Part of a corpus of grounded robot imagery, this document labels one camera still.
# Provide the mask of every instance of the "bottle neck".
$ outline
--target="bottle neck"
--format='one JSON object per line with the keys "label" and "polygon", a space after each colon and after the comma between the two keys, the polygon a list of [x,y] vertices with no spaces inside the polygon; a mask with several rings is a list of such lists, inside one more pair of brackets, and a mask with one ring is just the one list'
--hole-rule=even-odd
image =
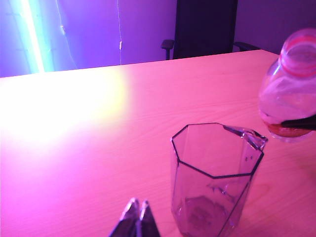
{"label": "bottle neck", "polygon": [[316,75],[316,37],[301,35],[288,39],[282,48],[279,63],[296,77]]}

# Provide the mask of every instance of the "plastic bottle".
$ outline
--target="plastic bottle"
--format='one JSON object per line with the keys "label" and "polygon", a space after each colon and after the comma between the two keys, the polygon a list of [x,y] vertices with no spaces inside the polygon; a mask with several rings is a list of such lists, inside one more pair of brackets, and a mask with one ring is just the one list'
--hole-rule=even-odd
{"label": "plastic bottle", "polygon": [[263,79],[259,111],[273,137],[299,141],[310,132],[281,123],[316,114],[316,29],[299,30],[285,41]]}

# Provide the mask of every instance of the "chair armrest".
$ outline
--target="chair armrest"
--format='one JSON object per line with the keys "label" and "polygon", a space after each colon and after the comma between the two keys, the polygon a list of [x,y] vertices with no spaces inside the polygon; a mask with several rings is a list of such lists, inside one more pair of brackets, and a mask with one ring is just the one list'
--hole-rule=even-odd
{"label": "chair armrest", "polygon": [[244,42],[234,42],[234,45],[237,46],[240,51],[251,51],[251,50],[260,49],[257,46],[254,46],[254,45],[251,45],[248,43],[244,43]]}
{"label": "chair armrest", "polygon": [[171,50],[173,48],[173,43],[174,40],[172,39],[165,39],[162,44],[161,44],[161,48],[167,49],[167,50]]}

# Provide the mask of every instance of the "fluorescent light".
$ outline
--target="fluorescent light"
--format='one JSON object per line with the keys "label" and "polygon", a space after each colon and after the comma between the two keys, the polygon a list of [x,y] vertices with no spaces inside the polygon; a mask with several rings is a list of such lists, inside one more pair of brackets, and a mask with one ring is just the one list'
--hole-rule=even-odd
{"label": "fluorescent light", "polygon": [[25,18],[25,22],[26,22],[28,31],[30,33],[32,49],[34,52],[38,71],[42,73],[42,72],[45,72],[45,69],[44,69],[44,64],[43,64],[43,60],[40,53],[40,45],[39,45],[38,37],[35,31],[35,26],[34,26],[34,21],[32,17],[29,0],[21,0],[21,4],[23,7],[23,16]]}

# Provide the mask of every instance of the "table surface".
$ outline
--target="table surface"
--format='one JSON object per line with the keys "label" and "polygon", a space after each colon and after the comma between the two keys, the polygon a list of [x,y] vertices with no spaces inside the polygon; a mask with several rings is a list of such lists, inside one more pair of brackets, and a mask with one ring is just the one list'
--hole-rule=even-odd
{"label": "table surface", "polygon": [[316,236],[316,135],[283,143],[258,115],[276,58],[256,50],[1,78],[1,236],[107,236],[137,197],[163,237],[179,237],[170,137],[211,121],[269,138],[231,236]]}

